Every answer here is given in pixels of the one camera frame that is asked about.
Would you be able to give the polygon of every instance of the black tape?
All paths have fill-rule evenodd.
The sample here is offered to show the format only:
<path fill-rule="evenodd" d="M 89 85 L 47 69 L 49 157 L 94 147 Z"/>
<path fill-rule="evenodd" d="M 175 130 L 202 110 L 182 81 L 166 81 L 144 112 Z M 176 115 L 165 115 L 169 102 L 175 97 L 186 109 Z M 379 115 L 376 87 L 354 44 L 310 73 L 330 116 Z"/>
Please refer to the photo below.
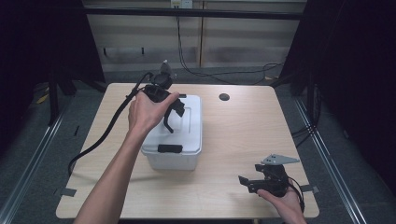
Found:
<path fill-rule="evenodd" d="M 64 195 L 64 196 L 74 197 L 76 192 L 77 192 L 76 189 L 56 189 L 53 194 L 58 196 Z"/>
<path fill-rule="evenodd" d="M 180 153 L 182 150 L 183 150 L 182 145 L 163 145 L 163 144 L 158 145 L 158 152 L 160 153 L 164 153 L 164 152 Z"/>

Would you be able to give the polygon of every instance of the black cable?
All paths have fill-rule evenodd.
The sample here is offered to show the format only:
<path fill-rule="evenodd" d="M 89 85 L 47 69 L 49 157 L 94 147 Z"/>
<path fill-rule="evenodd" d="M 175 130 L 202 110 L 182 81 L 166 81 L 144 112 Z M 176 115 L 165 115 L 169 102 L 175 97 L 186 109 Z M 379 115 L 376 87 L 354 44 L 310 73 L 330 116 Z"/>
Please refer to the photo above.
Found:
<path fill-rule="evenodd" d="M 302 134 L 304 134 L 304 133 L 306 133 L 306 132 L 308 132 L 308 131 L 309 131 L 309 127 L 303 127 L 303 128 L 301 128 L 299 131 L 296 131 L 296 132 L 294 132 L 294 133 L 291 133 L 291 136 L 292 136 L 293 138 L 299 137 L 299 136 L 301 136 Z"/>
<path fill-rule="evenodd" d="M 178 56 L 179 56 L 179 60 L 180 60 L 180 64 L 182 65 L 182 67 L 189 72 L 192 75 L 198 76 L 198 77 L 211 77 L 214 78 L 217 81 L 221 81 L 221 82 L 225 82 L 227 84 L 231 84 L 231 85 L 239 85 L 238 83 L 232 83 L 229 81 L 226 81 L 224 79 L 220 79 L 216 76 L 220 76 L 220 75 L 230 75 L 230 74 L 254 74 L 254 73 L 260 73 L 263 72 L 263 77 L 254 82 L 254 83 L 250 83 L 250 84 L 246 84 L 246 85 L 257 85 L 260 82 L 262 82 L 265 79 L 265 71 L 274 69 L 280 65 L 282 65 L 283 63 L 268 63 L 266 64 L 261 70 L 256 70 L 256 71 L 249 71 L 249 72 L 224 72 L 224 73 L 215 73 L 215 74 L 206 74 L 206 73 L 200 73 L 200 72 L 193 72 L 190 70 L 190 68 L 186 65 L 186 62 L 184 60 L 184 55 L 183 55 L 183 48 L 182 48 L 182 44 L 181 44 L 181 36 L 180 36 L 180 18 L 177 17 L 177 40 L 178 40 Z"/>
<path fill-rule="evenodd" d="M 303 135 L 306 135 L 307 133 L 309 133 L 309 128 L 305 128 L 303 131 L 301 131 L 299 133 L 295 133 L 292 137 L 293 138 L 298 138 L 298 137 L 301 137 Z"/>
<path fill-rule="evenodd" d="M 303 142 L 305 142 L 305 140 L 308 139 L 309 136 L 311 136 L 311 133 L 307 134 L 306 137 L 296 145 L 296 147 L 299 147 Z"/>
<path fill-rule="evenodd" d="M 99 147 L 103 143 L 103 141 L 105 141 L 105 139 L 107 138 L 108 134 L 113 129 L 113 126 L 116 123 L 117 119 L 119 118 L 120 113 L 129 104 L 129 102 L 131 102 L 131 100 L 134 98 L 134 96 L 137 95 L 137 93 L 139 92 L 138 87 L 139 87 L 140 83 L 148 75 L 152 76 L 152 73 L 148 72 L 145 75 L 143 75 L 142 78 L 136 83 L 136 85 L 132 89 L 131 93 L 126 96 L 126 99 L 122 102 L 120 107 L 117 109 L 116 113 L 114 114 L 113 118 L 111 119 L 110 123 L 108 124 L 108 126 L 107 126 L 105 132 L 102 134 L 102 136 L 91 147 L 89 147 L 89 148 L 85 149 L 84 151 L 80 152 L 75 158 L 73 158 L 69 162 L 69 165 L 68 165 L 68 173 L 69 173 L 69 175 L 72 174 L 72 171 L 73 171 L 73 168 L 74 168 L 74 164 L 76 163 L 77 160 L 79 160 L 81 157 L 87 155 L 88 153 L 92 152 L 94 149 Z"/>
<path fill-rule="evenodd" d="M 303 194 L 303 191 L 301 189 L 301 186 L 299 185 L 299 183 L 295 179 L 291 178 L 290 176 L 288 176 L 288 178 L 290 178 L 292 181 L 294 181 L 294 183 L 296 183 L 298 188 L 300 189 L 300 191 L 297 190 L 296 187 L 294 187 L 291 183 L 289 183 L 289 187 L 294 189 L 294 191 L 296 192 L 296 194 L 297 194 L 297 196 L 298 196 L 298 198 L 300 200 L 301 211 L 304 212 L 304 210 L 305 210 L 305 202 L 304 202 L 304 194 Z"/>
<path fill-rule="evenodd" d="M 318 127 L 318 123 L 319 123 L 319 118 L 320 118 L 320 113 L 321 113 L 321 102 L 322 102 L 322 96 L 320 94 L 319 88 L 318 86 L 316 86 L 316 101 L 315 101 L 315 113 L 314 113 L 314 125 L 315 127 Z"/>

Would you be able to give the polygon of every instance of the container lid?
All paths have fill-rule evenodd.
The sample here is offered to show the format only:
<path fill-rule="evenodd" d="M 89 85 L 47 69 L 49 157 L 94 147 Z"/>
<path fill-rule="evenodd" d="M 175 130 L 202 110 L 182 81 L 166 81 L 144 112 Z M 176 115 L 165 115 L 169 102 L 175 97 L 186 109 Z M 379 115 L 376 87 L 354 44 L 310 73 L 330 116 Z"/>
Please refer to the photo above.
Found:
<path fill-rule="evenodd" d="M 143 154 L 162 153 L 158 150 L 159 145 L 161 148 L 170 148 L 169 152 L 165 153 L 182 155 L 200 153 L 202 144 L 201 98 L 196 95 L 186 95 L 185 98 L 180 98 L 180 101 L 184 103 L 183 117 L 172 110 L 168 118 L 168 124 L 174 132 L 170 133 L 163 125 L 162 120 L 151 130 L 143 142 L 141 148 Z"/>

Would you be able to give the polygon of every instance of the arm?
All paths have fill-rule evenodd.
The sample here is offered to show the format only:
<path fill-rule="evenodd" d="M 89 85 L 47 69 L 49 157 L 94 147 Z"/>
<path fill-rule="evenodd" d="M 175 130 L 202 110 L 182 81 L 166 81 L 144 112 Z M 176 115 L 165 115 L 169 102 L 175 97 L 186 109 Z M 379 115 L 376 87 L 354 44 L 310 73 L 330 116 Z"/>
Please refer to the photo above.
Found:
<path fill-rule="evenodd" d="M 166 109 L 178 98 L 172 93 L 161 103 L 153 103 L 139 92 L 129 109 L 129 131 L 90 195 L 81 206 L 75 223 L 117 223 L 139 150 Z"/>
<path fill-rule="evenodd" d="M 270 202 L 275 208 L 283 221 L 288 224 L 305 224 L 304 214 L 301 211 L 300 202 L 294 189 L 288 187 L 285 196 L 277 198 L 270 192 L 259 189 L 257 194 Z"/>

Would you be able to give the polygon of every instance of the right hand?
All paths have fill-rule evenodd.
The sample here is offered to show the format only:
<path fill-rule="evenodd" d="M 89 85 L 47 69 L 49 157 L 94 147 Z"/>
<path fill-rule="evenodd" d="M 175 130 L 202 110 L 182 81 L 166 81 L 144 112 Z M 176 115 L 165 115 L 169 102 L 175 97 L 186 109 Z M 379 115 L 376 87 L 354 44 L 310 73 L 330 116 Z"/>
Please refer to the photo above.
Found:
<path fill-rule="evenodd" d="M 129 130 L 136 127 L 143 133 L 149 133 L 161 121 L 169 105 L 178 96 L 178 92 L 174 92 L 162 102 L 154 103 L 145 93 L 140 91 L 129 108 Z"/>

